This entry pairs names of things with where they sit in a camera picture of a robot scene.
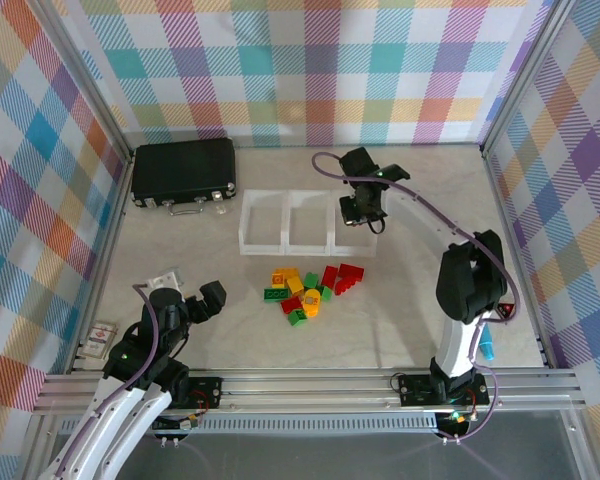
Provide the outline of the yellow round lego piece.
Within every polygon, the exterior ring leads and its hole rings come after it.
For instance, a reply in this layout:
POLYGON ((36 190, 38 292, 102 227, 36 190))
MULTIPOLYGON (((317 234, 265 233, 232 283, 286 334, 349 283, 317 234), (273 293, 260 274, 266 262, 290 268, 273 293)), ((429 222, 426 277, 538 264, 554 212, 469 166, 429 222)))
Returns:
POLYGON ((304 292, 302 305, 308 318, 318 315, 321 307, 322 296, 318 289, 308 289, 304 292))

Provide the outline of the playing card box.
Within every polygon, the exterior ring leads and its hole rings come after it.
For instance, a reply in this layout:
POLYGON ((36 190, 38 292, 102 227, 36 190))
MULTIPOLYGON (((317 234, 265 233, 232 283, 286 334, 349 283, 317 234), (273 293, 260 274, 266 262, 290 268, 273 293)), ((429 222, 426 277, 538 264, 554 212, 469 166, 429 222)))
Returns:
POLYGON ((90 328, 86 339, 81 343, 79 355, 93 359, 103 359, 116 337, 118 327, 110 322, 97 321, 90 328))

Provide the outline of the black carrying case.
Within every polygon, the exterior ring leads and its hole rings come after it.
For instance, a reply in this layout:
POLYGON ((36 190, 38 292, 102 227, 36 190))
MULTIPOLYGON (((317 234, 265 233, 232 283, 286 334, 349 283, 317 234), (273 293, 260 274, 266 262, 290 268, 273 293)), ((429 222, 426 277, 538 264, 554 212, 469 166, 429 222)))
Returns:
POLYGON ((134 152, 131 199, 172 216, 197 214, 237 193, 236 153, 229 138, 150 144, 134 152))

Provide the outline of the grey metal lower panel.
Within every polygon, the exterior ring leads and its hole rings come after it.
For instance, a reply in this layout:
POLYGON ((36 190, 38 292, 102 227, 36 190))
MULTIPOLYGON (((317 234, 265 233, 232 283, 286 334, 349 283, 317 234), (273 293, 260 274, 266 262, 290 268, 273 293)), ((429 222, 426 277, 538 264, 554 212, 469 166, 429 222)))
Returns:
POLYGON ((191 435, 144 438, 115 480, 600 480, 563 431, 487 433, 459 444, 432 435, 191 435))

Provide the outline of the blue marker pen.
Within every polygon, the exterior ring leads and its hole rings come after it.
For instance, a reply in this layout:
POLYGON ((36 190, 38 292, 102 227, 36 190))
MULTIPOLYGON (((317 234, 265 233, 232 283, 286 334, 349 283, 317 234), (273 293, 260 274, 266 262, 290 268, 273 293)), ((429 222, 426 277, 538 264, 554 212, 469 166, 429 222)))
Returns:
POLYGON ((479 350, 487 361, 493 361, 495 359, 493 339, 489 326, 487 324, 485 324, 482 329, 481 337, 479 340, 479 350))

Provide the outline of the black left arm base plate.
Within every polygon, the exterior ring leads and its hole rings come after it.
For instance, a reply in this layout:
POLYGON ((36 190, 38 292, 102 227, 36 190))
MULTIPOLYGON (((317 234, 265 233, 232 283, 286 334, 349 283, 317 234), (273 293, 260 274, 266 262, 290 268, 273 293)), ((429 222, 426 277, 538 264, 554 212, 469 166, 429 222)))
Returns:
POLYGON ((221 377, 190 377, 182 394, 179 407, 184 409, 214 410, 220 406, 221 377))

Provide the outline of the aluminium left side rail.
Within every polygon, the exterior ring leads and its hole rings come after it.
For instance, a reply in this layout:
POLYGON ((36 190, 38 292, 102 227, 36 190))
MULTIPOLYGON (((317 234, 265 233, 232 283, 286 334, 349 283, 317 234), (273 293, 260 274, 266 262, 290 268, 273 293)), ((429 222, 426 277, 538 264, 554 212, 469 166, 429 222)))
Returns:
POLYGON ((113 255, 126 214, 127 202, 130 198, 134 160, 135 153, 132 152, 130 158, 123 165, 120 184, 117 187, 114 197, 115 202, 110 210, 101 242, 101 250, 93 266, 92 278, 85 287, 85 296, 78 310, 76 322, 70 330, 71 336, 69 337, 67 354, 60 370, 62 374, 69 374, 72 371, 74 361, 78 356, 78 350, 82 342, 86 339, 92 324, 96 321, 98 308, 104 294, 113 255))

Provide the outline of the aluminium rail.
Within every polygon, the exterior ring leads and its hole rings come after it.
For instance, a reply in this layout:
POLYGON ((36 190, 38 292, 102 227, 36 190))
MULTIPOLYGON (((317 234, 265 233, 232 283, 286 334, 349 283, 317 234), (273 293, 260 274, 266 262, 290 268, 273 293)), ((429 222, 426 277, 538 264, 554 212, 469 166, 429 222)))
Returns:
MULTIPOLYGON (((363 413, 399 411, 395 369, 209 369, 193 377, 220 377, 217 413, 363 413)), ((486 378, 498 411, 582 409, 584 392, 573 371, 498 368, 486 378)), ((101 374, 94 370, 51 375, 34 407, 36 415, 82 414, 101 374)))
POLYGON ((524 300, 524 305, 528 313, 529 320, 537 340, 537 344, 539 345, 539 351, 543 361, 543 365, 546 368, 555 369, 557 367, 556 358, 551 343, 549 341, 549 337, 547 336, 545 326, 542 322, 542 318, 540 316, 538 303, 534 296, 534 291, 530 282, 530 278, 525 270, 525 264, 519 249, 519 244, 517 242, 517 237, 513 228, 513 223, 509 218, 509 214, 506 208, 505 198, 499 189, 496 174, 494 173, 493 167, 490 163, 490 160, 488 159, 488 155, 483 152, 481 152, 480 155, 492 193, 495 198, 496 208, 501 218, 501 223, 504 227, 504 232, 508 245, 507 249, 511 257, 511 263, 513 264, 516 272, 518 289, 520 291, 520 296, 524 300))
POLYGON ((76 322, 70 330, 71 336, 69 337, 67 354, 60 370, 62 374, 69 374, 72 371, 74 361, 78 356, 78 350, 82 342, 86 339, 92 324, 96 321, 98 308, 104 294, 113 255, 126 214, 127 202, 130 198, 134 160, 135 153, 132 152, 130 158, 123 165, 120 184, 117 187, 114 197, 115 202, 110 210, 101 242, 101 250, 93 266, 92 278, 85 287, 85 296, 78 310, 76 322))

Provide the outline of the aluminium front rail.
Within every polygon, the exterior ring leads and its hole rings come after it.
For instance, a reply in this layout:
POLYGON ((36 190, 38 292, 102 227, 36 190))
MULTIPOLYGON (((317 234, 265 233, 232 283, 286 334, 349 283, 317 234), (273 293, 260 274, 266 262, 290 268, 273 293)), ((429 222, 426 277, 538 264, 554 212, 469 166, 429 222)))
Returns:
MULTIPOLYGON (((395 369, 209 369, 193 377, 220 377, 217 413, 363 413, 399 411, 395 369)), ((486 378, 498 411, 582 409, 584 392, 573 371, 498 368, 486 378)), ((101 374, 94 370, 51 375, 34 407, 36 415, 82 414, 101 374)))

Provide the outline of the aluminium right side rail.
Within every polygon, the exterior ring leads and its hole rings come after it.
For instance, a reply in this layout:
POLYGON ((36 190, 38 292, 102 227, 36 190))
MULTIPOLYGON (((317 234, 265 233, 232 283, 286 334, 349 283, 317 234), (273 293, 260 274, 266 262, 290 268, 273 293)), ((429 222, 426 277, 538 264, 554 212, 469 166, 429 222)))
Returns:
POLYGON ((537 344, 539 345, 539 351, 543 361, 543 365, 546 368, 555 369, 557 367, 556 358, 551 343, 549 341, 549 337, 547 336, 545 326, 542 322, 542 318, 540 316, 538 303, 534 296, 534 291, 530 282, 530 278, 525 270, 525 264, 519 249, 519 244, 517 242, 517 237, 513 228, 513 223, 509 218, 509 214, 506 208, 505 198, 499 189, 496 174, 494 173, 493 167, 490 163, 490 160, 488 159, 488 155, 483 152, 481 152, 480 155, 492 193, 495 198, 496 208, 501 218, 501 223, 504 227, 504 232, 508 245, 507 249, 511 257, 511 263, 513 264, 516 272, 518 289, 520 291, 520 296, 524 300, 524 305, 528 313, 529 320, 537 340, 537 344))

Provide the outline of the aluminium right upright post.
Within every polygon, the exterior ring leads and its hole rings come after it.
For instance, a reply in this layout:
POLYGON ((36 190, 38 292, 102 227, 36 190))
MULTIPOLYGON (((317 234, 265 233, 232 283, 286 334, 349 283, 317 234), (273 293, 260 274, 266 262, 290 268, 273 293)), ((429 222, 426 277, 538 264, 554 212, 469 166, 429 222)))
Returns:
POLYGON ((540 67, 563 24, 579 0, 541 0, 533 21, 526 27, 525 37, 511 61, 494 104, 479 137, 481 157, 487 161, 515 116, 526 91, 539 73, 540 67))

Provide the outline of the aluminium upright post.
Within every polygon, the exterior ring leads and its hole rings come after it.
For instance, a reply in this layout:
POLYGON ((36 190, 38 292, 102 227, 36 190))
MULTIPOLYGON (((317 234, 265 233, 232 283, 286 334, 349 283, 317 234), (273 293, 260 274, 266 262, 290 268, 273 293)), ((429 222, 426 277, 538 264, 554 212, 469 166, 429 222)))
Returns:
POLYGON ((515 116, 526 91, 539 73, 540 67, 563 24, 579 0, 541 0, 533 21, 526 27, 525 37, 511 61, 494 104, 479 137, 481 157, 487 161, 515 116))
POLYGON ((79 49, 75 46, 60 15, 53 6, 52 0, 25 1, 56 48, 66 69, 89 104, 93 115, 111 140, 112 146, 127 163, 130 163, 133 150, 106 104, 79 49))

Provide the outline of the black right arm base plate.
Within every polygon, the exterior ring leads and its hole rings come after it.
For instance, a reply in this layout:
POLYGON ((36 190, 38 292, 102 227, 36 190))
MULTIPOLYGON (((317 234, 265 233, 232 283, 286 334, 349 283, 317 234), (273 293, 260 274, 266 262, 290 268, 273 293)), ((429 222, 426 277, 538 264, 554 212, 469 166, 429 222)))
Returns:
POLYGON ((485 377, 476 373, 454 388, 431 375, 398 374, 393 389, 402 407, 411 406, 487 406, 490 397, 485 377))

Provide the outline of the aluminium left upright post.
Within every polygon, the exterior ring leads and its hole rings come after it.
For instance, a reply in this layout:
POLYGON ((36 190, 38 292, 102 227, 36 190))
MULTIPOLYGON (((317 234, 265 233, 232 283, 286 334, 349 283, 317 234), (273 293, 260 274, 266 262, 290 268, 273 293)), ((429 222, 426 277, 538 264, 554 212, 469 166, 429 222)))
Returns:
POLYGON ((89 104, 93 115, 111 140, 112 146, 127 163, 130 163, 133 150, 106 104, 79 49, 75 46, 60 15, 53 6, 52 0, 25 1, 56 48, 66 69, 89 104))

